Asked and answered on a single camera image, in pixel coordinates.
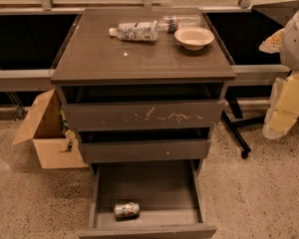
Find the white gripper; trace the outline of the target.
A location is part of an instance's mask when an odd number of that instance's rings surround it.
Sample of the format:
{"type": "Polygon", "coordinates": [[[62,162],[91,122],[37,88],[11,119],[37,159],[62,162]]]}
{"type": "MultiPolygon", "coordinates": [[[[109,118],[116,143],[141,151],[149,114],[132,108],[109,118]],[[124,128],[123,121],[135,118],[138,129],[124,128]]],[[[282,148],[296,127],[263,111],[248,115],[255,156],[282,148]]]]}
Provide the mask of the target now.
{"type": "Polygon", "coordinates": [[[286,135],[299,119],[299,10],[284,29],[263,41],[259,50],[267,54],[280,52],[281,63],[297,70],[286,79],[277,78],[272,87],[262,133],[266,138],[277,139],[286,135]]]}

